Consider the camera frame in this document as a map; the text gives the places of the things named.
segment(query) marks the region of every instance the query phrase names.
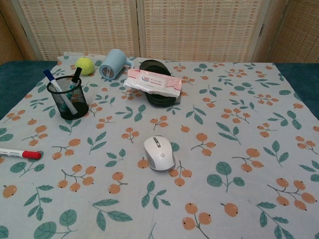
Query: white computer mouse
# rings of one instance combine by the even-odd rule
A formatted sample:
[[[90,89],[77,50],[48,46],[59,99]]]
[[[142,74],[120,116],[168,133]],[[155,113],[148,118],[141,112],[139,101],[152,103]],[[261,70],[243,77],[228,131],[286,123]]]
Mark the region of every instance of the white computer mouse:
[[[144,148],[150,164],[154,170],[168,170],[175,165],[175,158],[170,142],[162,136],[148,138]]]

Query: light blue mug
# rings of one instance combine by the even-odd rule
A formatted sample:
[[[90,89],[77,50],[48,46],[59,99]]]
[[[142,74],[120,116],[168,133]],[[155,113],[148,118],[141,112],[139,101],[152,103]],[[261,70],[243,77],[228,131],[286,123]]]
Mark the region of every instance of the light blue mug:
[[[123,51],[119,49],[112,49],[109,51],[102,65],[100,66],[100,74],[102,78],[107,80],[113,80],[123,69],[125,65],[129,65],[133,68],[133,62],[126,58]]]

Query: yellow tennis ball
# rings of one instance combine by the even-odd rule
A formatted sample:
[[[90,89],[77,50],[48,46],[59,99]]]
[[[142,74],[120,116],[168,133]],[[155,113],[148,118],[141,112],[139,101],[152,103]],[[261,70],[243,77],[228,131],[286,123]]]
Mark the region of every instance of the yellow tennis ball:
[[[90,58],[87,57],[81,57],[79,58],[76,63],[76,67],[81,67],[82,72],[81,75],[89,75],[94,72],[94,64],[93,61]]]

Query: rattan panel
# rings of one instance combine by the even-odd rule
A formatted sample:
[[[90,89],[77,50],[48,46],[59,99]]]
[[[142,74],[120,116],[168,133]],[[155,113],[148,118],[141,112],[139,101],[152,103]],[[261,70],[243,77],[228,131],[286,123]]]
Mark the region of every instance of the rattan panel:
[[[0,65],[16,60],[23,60],[23,56],[0,12]]]
[[[264,22],[263,32],[258,39],[258,45],[252,59],[253,62],[266,62],[268,51],[278,30],[285,5],[286,0],[271,1]]]
[[[64,51],[134,55],[129,0],[19,0],[45,60]]]
[[[250,60],[261,6],[262,0],[145,0],[146,57]]]
[[[319,62],[319,1],[291,0],[269,61]]]

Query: pink wet wipes package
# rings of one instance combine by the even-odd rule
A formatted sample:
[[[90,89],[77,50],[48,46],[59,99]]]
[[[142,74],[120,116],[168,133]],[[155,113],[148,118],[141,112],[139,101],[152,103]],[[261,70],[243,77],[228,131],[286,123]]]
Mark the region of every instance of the pink wet wipes package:
[[[130,69],[124,86],[140,89],[149,94],[177,98],[181,90],[181,79],[150,71]]]

